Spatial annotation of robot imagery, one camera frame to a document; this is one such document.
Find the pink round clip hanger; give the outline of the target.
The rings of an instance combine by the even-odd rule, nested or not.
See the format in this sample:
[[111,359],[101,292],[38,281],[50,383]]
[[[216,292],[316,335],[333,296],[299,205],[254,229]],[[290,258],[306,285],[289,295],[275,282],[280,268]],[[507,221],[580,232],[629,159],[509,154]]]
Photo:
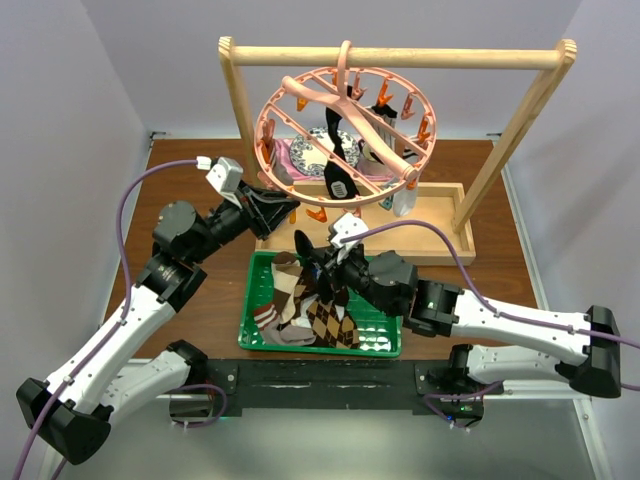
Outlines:
[[[430,101],[380,63],[357,65],[348,40],[333,55],[284,77],[262,108],[254,152],[263,181],[320,208],[354,209],[413,190],[436,140]],[[322,182],[319,193],[289,175],[274,139],[277,125],[293,131],[289,161]]]

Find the black sock with blue logo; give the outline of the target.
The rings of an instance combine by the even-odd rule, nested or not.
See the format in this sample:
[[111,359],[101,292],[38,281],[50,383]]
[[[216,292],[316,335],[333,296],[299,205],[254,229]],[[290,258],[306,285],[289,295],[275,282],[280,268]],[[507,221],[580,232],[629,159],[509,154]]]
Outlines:
[[315,247],[302,230],[294,232],[294,244],[303,266],[312,274],[320,301],[346,306],[350,299],[343,279],[348,258],[346,250],[334,246]]

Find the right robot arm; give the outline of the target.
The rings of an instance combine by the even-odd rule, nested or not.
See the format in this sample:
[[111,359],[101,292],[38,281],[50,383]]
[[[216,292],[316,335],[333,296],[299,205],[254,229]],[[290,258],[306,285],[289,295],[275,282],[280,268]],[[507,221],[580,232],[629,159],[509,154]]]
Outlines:
[[563,313],[488,299],[475,289],[424,279],[394,251],[367,257],[362,247],[316,249],[320,296],[332,300],[346,288],[376,310],[400,317],[425,337],[473,337],[501,342],[499,348],[457,346],[445,369],[459,393],[477,384],[512,378],[551,379],[592,397],[622,393],[619,334],[613,312],[593,305]]

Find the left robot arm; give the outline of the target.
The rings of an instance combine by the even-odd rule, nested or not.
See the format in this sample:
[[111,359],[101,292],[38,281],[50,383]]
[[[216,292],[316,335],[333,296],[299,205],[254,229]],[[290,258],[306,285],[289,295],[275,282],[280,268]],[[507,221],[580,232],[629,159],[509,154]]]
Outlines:
[[152,256],[122,304],[46,380],[28,378],[18,388],[31,438],[78,465],[100,449],[118,421],[146,402],[172,390],[208,387],[207,356],[184,340],[134,374],[120,371],[193,297],[206,278],[200,263],[246,231],[268,238],[298,205],[282,192],[245,182],[207,216],[186,201],[166,205],[152,233]]

